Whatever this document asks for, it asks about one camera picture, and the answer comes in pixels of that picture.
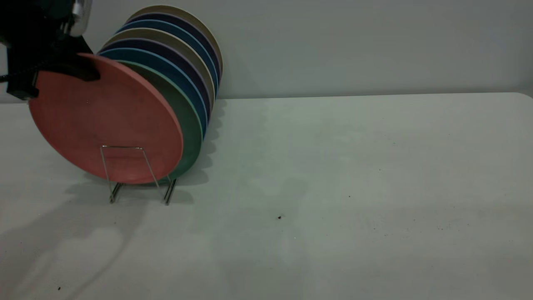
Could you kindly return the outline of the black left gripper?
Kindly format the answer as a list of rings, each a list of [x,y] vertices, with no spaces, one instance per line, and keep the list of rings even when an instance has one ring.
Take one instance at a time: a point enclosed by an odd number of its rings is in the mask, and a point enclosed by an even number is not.
[[[1,43],[6,46],[6,92],[20,100],[38,97],[38,70],[85,82],[100,79],[95,63],[77,53],[91,51],[83,38],[89,0],[2,0]]]

